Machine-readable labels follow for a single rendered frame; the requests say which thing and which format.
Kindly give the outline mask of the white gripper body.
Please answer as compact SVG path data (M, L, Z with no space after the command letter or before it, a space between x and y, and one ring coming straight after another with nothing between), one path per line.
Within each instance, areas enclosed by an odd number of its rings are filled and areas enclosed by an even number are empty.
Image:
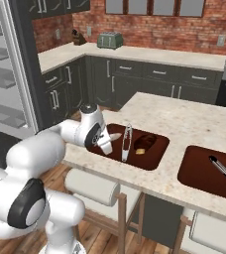
M101 135L99 140L97 141L97 145L105 155L109 155L110 153L113 152L112 142L116 141L121 136L122 136L121 133Z

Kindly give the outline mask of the silver fridge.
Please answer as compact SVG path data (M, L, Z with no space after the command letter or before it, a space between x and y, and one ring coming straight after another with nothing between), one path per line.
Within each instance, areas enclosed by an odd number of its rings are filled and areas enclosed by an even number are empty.
M0 0L0 132L26 139L38 130L10 4Z

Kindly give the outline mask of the dark brown food item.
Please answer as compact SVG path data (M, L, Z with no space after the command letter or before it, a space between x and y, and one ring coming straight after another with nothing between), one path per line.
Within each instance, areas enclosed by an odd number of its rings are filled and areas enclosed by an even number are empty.
M138 138L134 143L135 151L145 149L146 152L155 144L157 136L155 134L146 134Z

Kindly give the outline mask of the wooden stool with white cushion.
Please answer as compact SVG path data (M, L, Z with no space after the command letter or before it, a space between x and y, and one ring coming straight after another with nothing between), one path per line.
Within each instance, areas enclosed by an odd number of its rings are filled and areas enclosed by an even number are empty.
M84 220L118 237L118 253L125 254L128 227L138 231L141 243L146 195L88 172L64 172L64 188L85 204Z
M226 254L226 221L195 212L192 219L186 215L180 217L180 226L176 235L172 254L179 254L185 227L189 227L188 238L206 248Z

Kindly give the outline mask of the dark lower cupboard run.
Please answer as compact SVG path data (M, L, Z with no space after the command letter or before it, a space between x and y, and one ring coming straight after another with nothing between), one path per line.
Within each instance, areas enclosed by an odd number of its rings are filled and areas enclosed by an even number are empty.
M44 73L43 80L54 124L74 114L88 99L85 57Z
M119 110L136 92L214 104L222 77L217 70L90 56L90 98Z

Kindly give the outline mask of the dark island cabinet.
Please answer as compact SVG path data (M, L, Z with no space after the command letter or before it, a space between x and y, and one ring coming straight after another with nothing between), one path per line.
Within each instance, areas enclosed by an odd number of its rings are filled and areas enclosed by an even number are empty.
M142 235L173 248L183 207L146 195Z

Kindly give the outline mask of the green toaster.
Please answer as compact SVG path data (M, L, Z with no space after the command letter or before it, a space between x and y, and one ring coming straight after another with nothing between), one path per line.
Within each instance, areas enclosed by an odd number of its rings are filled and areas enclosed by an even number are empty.
M97 38L97 47L100 49L116 50L123 46L123 36L118 32L103 32Z

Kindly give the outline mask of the dark knife block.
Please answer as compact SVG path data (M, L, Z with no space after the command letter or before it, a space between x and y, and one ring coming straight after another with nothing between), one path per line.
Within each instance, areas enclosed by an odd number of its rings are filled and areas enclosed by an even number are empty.
M73 42L76 46L81 46L86 43L85 38L75 29L72 30L72 37L73 37Z

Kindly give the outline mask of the black and silver utensil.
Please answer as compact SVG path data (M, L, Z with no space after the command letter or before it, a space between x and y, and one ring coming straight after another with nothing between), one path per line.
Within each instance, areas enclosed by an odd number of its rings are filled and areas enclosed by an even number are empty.
M214 156L209 156L209 160L226 177L226 167Z

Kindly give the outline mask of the dark upper cupboards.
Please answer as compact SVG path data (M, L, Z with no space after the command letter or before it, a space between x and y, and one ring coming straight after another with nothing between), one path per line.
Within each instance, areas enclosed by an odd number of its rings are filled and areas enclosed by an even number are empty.
M90 0L27 0L33 20L90 10Z

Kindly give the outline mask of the window with brown frame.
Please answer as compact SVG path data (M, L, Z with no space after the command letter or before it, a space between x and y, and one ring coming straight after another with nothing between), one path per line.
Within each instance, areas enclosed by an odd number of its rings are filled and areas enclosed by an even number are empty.
M206 0L105 0L107 14L202 17Z

